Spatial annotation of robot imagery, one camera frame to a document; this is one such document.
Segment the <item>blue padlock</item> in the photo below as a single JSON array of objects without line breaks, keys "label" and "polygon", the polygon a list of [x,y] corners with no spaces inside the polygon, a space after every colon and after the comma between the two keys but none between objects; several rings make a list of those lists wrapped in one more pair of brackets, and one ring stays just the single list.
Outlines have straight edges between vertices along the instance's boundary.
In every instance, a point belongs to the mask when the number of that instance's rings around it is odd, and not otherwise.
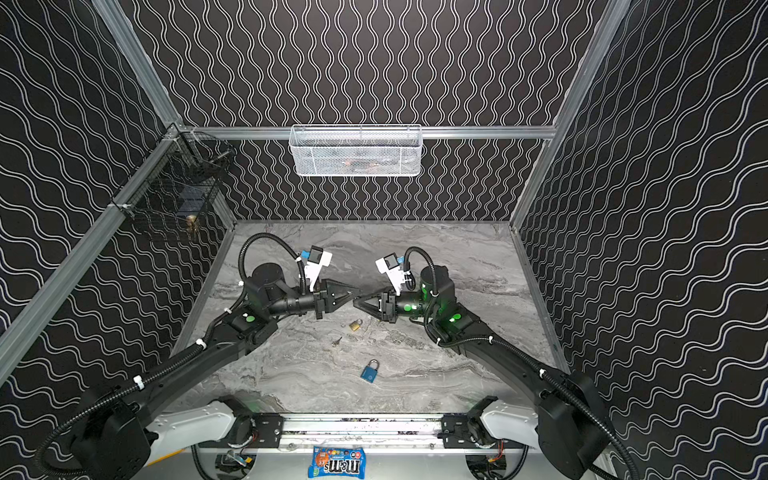
[{"label": "blue padlock", "polygon": [[377,359],[371,359],[363,368],[360,378],[368,383],[373,383],[378,375],[380,362]]}]

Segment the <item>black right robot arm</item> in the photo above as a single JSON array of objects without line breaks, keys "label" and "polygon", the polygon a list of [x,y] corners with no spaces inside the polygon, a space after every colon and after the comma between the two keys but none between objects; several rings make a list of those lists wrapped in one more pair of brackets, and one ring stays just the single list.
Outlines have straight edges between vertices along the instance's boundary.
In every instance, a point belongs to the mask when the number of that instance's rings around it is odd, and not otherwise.
[{"label": "black right robot arm", "polygon": [[485,446],[509,440],[535,448],[569,479],[588,471],[609,478],[595,461],[611,447],[630,478],[639,478],[589,376],[566,373],[505,340],[459,301],[448,268],[435,264],[424,249],[410,247],[402,257],[390,254],[376,266],[390,284],[359,295],[353,302],[358,310],[382,322],[405,317],[421,325],[435,346],[478,362],[528,398],[527,414],[498,398],[479,402],[467,415],[472,442]]}]

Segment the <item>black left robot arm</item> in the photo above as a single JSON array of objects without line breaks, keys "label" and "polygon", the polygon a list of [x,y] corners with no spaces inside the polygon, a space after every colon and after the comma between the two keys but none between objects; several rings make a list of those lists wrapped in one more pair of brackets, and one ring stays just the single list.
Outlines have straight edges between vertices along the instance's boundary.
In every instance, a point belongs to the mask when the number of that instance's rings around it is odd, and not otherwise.
[{"label": "black left robot arm", "polygon": [[[249,248],[259,240],[282,247],[299,273],[286,284],[276,263],[246,269]],[[55,427],[34,455],[37,469],[50,477],[128,479],[150,460],[160,434],[150,424],[172,402],[220,368],[249,355],[277,331],[281,320],[312,313],[322,318],[353,300],[360,290],[315,273],[323,249],[299,253],[282,238],[259,232],[238,253],[243,283],[235,303],[216,317],[202,337],[165,362],[108,389],[88,391],[78,411]]]}]

